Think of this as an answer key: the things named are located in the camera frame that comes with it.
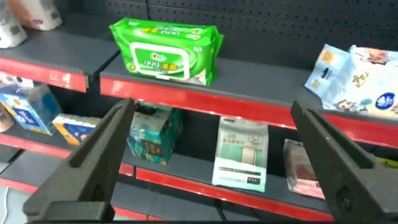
product label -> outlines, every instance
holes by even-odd
[[[181,55],[136,49],[141,70],[156,71],[163,74],[181,72],[183,62]]]
[[[74,136],[79,142],[82,142],[94,130],[92,127],[80,126],[75,124],[63,124],[63,127]]]
[[[40,126],[35,120],[34,116],[30,113],[30,111],[15,107],[13,107],[12,109],[17,113],[17,115],[15,115],[15,118],[18,119],[20,122],[38,127]]]
[[[134,61],[131,70],[162,79],[190,78],[189,56],[183,49],[138,42],[130,48]]]
[[[160,144],[141,139],[142,149],[150,155],[163,157],[163,150]]]
[[[381,95],[377,100],[376,100],[376,108],[380,110],[386,110],[390,108],[394,104],[394,97],[395,94],[393,93],[385,93]]]
[[[260,146],[264,142],[262,134],[251,133],[247,135],[225,133],[222,135],[222,143],[234,144],[237,146]]]

plastic packaging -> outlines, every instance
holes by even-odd
[[[62,24],[53,0],[8,0],[24,27],[52,30]]]
[[[348,52],[325,44],[305,87],[322,97],[348,59]]]
[[[353,46],[321,97],[325,109],[398,119],[398,52]]]
[[[223,35],[215,26],[124,18],[110,26],[133,75],[209,85]]]
[[[298,194],[325,199],[303,144],[285,139],[284,158],[289,190]]]
[[[0,0],[0,48],[18,46],[27,34],[11,11],[7,0]]]
[[[220,118],[213,185],[265,192],[268,125]]]
[[[69,144],[78,146],[100,121],[101,118],[59,114],[52,123]]]

cardboard box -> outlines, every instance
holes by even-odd
[[[182,132],[181,111],[168,106],[136,104],[127,143],[132,155],[166,165]]]
[[[27,88],[16,84],[0,87],[0,101],[24,128],[53,135],[52,121],[61,107],[47,85]]]

green wet wipes package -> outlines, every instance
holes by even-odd
[[[110,26],[133,75],[209,85],[223,41],[215,26],[124,18]]]
[[[211,183],[264,192],[267,153],[268,125],[222,116]]]

white packaged product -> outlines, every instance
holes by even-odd
[[[52,30],[62,23],[53,0],[8,0],[24,27]]]
[[[26,40],[27,34],[8,6],[0,0],[0,48],[15,47]]]
[[[398,52],[353,46],[321,97],[325,109],[398,119]]]
[[[213,185],[265,191],[268,125],[220,118]]]

